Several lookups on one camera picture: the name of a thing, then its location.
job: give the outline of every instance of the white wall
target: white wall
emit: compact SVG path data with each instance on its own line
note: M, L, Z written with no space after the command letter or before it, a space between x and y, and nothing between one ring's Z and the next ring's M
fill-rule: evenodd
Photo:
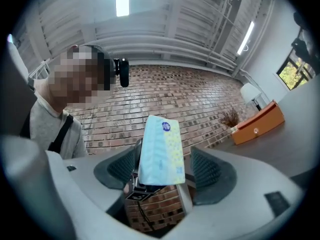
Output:
M263 90L269 101L279 102L288 87L277 76L277 71L288 57L291 43L298 37L300 27L295 23L295 9L287 0L275 0L271 18L261 42L243 68Z

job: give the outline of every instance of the window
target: window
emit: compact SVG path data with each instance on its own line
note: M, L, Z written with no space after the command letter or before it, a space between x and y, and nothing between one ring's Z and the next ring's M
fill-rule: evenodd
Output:
M304 85L316 75L309 64L296 56L296 52L293 49L277 74L290 90Z

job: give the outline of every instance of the ceiling beam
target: ceiling beam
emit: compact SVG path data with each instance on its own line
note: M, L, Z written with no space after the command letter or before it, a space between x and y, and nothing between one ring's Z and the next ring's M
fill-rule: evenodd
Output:
M94 4L95 0L78 0L81 32L85 43L97 40Z
M182 1L183 0L171 0L170 2L169 14L165 24L165 31L164 31L165 37L174 39L176 36ZM164 54L161 56L161 59L167 61L170 59L170 55Z
M52 55L40 23L39 5L37 2L32 3L26 11L24 22L33 52L39 63L51 59Z

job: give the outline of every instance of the white lamp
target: white lamp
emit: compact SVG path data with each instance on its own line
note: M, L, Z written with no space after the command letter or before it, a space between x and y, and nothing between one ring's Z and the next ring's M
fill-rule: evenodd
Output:
M259 111L261 110L261 107L256 101L256 99L261 95L261 91L259 91L256 87L254 87L251 83L246 83L240 89L240 93L246 104L250 102L254 102L256 108Z

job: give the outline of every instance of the brick floor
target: brick floor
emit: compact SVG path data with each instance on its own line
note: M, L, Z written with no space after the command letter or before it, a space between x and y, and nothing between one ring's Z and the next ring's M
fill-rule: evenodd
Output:
M175 66L132 66L130 85L117 83L110 99L91 109L69 108L82 124L83 138L90 155L99 155L121 146L129 146L143 137L149 115L179 121L183 154L199 145L213 148L230 137L230 130L220 123L222 111L232 107L243 121L255 113L240 95L243 85L224 75ZM141 206L163 228L178 223L184 216L177 190L168 186ZM150 231L138 207L129 202L126 210L131 226Z

